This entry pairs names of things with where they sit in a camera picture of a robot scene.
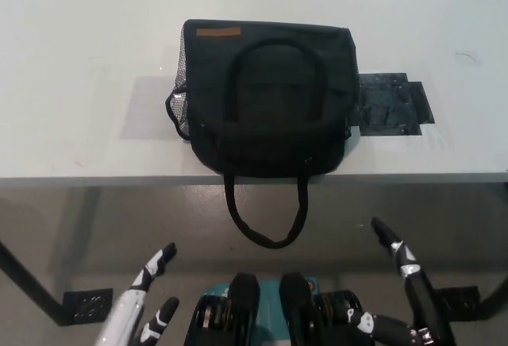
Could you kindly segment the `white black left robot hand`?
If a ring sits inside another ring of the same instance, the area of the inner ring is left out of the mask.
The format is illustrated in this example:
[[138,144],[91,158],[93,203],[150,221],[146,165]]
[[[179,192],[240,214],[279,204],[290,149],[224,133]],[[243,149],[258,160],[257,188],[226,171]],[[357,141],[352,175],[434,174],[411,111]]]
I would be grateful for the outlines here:
[[176,297],[170,297],[144,324],[140,323],[144,311],[144,300],[155,278],[164,274],[167,264],[176,255],[174,243],[161,248],[140,270],[129,289],[114,303],[96,345],[156,345],[164,334],[179,306]]

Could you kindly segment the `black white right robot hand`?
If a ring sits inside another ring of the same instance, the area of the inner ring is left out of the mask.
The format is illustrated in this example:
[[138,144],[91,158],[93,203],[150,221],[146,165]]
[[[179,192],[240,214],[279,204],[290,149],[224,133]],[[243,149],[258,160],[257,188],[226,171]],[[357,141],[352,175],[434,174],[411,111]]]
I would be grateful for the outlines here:
[[454,345],[437,293],[406,242],[377,217],[371,219],[371,226],[403,279],[414,324],[353,308],[344,311],[347,323],[384,345]]

